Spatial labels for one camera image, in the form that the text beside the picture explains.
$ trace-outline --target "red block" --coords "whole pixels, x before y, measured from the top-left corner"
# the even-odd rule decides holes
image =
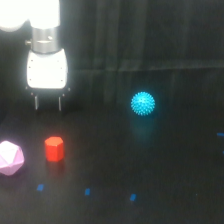
[[[58,162],[64,158],[64,144],[60,137],[45,140],[45,153],[48,161]]]

